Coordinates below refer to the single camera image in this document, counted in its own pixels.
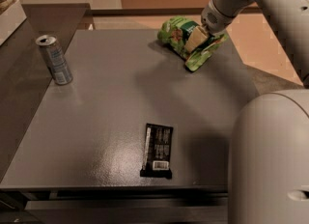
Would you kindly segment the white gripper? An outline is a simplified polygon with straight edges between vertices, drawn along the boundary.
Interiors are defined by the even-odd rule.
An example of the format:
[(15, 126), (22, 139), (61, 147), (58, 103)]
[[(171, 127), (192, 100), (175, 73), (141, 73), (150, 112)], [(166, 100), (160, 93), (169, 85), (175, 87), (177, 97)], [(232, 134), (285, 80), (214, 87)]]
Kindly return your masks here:
[[(231, 2), (227, 0), (210, 0), (202, 10), (202, 25), (211, 33), (223, 31), (235, 18), (235, 11)], [(196, 26), (190, 34), (184, 48), (191, 53), (210, 37), (209, 32), (202, 26)]]

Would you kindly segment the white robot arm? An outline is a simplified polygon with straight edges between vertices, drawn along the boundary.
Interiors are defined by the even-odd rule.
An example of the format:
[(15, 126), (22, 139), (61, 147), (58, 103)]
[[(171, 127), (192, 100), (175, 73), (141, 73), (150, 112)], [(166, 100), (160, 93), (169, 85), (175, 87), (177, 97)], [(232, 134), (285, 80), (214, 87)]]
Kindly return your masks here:
[(229, 145), (228, 224), (309, 224), (309, 0), (210, 0), (201, 22), (217, 34), (251, 4), (304, 86), (241, 110)]

